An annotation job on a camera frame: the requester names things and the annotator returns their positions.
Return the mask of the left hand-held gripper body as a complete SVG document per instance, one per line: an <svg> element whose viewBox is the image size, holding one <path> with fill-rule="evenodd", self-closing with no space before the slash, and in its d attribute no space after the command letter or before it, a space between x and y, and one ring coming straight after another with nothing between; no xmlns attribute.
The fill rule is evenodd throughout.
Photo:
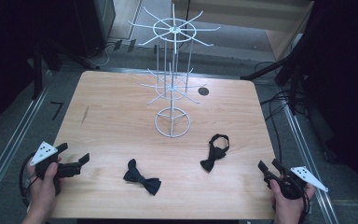
<svg viewBox="0 0 358 224"><path fill-rule="evenodd" d="M30 165L34 167L35 174L37 177L43 179L45 177L46 170L52 162L58 161L59 152L57 147L50 145L43 141L39 146L36 153L30 162ZM55 187L55 193L61 193L60 180L64 177L73 177L79 175L82 165L78 162L59 163L56 175L53 178Z"/></svg>

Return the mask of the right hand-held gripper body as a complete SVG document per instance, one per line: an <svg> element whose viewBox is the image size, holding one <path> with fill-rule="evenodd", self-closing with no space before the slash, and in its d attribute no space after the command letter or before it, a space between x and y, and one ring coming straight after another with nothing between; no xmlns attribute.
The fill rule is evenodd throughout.
<svg viewBox="0 0 358 224"><path fill-rule="evenodd" d="M317 189L324 192L328 191L326 187L316 176L314 176L305 166L292 167L289 170L285 169L285 173L281 174L279 178L275 174L264 176L264 181L270 187L269 181L274 179L281 188L282 195L289 200L299 199L304 195L304 188L308 183L312 184Z"/></svg>

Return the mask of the person's right hand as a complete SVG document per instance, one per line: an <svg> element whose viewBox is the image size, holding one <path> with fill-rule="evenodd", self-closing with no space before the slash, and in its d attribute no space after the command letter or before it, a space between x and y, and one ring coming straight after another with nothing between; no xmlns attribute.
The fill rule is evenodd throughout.
<svg viewBox="0 0 358 224"><path fill-rule="evenodd" d="M274 224L299 224L310 209L310 200L316 188L308 183L305 187L305 200L289 200L282 195L276 180L272 179L269 183L273 193L271 203L275 206Z"/></svg>

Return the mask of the person's left hand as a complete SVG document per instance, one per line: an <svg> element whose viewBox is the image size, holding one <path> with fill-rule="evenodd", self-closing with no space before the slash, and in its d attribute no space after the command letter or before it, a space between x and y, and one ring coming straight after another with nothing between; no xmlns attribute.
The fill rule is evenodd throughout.
<svg viewBox="0 0 358 224"><path fill-rule="evenodd" d="M56 193L53 178L58 170L58 163L52 162L43 179L35 178L31 186L32 201L27 214L41 214L50 217L56 206Z"/></svg>

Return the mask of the black metal stand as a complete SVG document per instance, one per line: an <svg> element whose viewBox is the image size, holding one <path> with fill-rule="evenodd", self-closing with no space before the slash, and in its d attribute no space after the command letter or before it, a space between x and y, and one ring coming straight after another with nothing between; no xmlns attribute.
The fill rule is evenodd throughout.
<svg viewBox="0 0 358 224"><path fill-rule="evenodd" d="M75 63L78 63L86 69L96 70L100 68L99 65L92 65L91 63L87 63L84 59L81 59L74 52L65 48L57 41L45 37L38 37L34 44L34 94L32 97L33 100L35 100L41 94L44 88L42 60L45 60L48 68L52 69L53 71L60 71L62 67L62 62L58 57L59 53L66 55L69 59L71 59Z"/></svg>
<svg viewBox="0 0 358 224"><path fill-rule="evenodd" d="M278 75L275 77L274 81L278 86L283 86L287 83L288 80L291 80L291 86L289 90L288 97L288 105L290 111L295 114L296 113L296 92L298 88L298 82L300 77L300 58L301 54L304 52L304 48L309 44L312 33L318 27L318 20L315 19L311 21L302 35L302 37L297 42L297 45L293 48L293 50L283 59L277 61L276 63L272 63L267 67L253 72L251 75L241 76L241 80L249 80L253 81L258 77L262 77L265 74L281 68Z"/></svg>

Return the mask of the dark cabinet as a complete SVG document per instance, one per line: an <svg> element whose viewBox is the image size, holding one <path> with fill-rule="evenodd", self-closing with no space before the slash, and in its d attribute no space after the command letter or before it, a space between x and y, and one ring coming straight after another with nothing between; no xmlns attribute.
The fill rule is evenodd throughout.
<svg viewBox="0 0 358 224"><path fill-rule="evenodd" d="M92 57L106 45L115 17L113 0L73 0L80 31L80 55Z"/></svg>

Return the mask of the light wooden platform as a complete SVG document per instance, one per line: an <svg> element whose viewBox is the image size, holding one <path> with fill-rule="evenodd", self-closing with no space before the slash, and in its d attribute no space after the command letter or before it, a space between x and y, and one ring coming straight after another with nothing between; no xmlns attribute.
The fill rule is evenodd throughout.
<svg viewBox="0 0 358 224"><path fill-rule="evenodd" d="M185 18L202 16L199 21L267 31L276 60L284 57L290 45L307 26L312 0L171 0L175 13Z"/></svg>

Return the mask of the aluminium floor rail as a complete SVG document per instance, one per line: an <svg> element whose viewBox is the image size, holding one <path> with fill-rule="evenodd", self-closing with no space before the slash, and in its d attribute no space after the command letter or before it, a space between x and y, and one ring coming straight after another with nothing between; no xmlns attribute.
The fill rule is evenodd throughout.
<svg viewBox="0 0 358 224"><path fill-rule="evenodd" d="M48 88L56 75L56 72L47 70L42 76L42 91L35 99L33 99L34 84L32 84L22 91L0 116L0 183L45 101Z"/></svg>
<svg viewBox="0 0 358 224"><path fill-rule="evenodd" d="M296 140L296 144L298 146L302 161L313 175L315 175L318 179L321 179L317 166L311 156L309 146L307 144L304 134L302 133L296 116L292 114L288 106L284 109L284 111L289 125L292 129L294 138ZM324 192L321 189L316 189L316 199L321 208L321 212L324 216L326 224L339 224L335 209L332 205L328 193Z"/></svg>

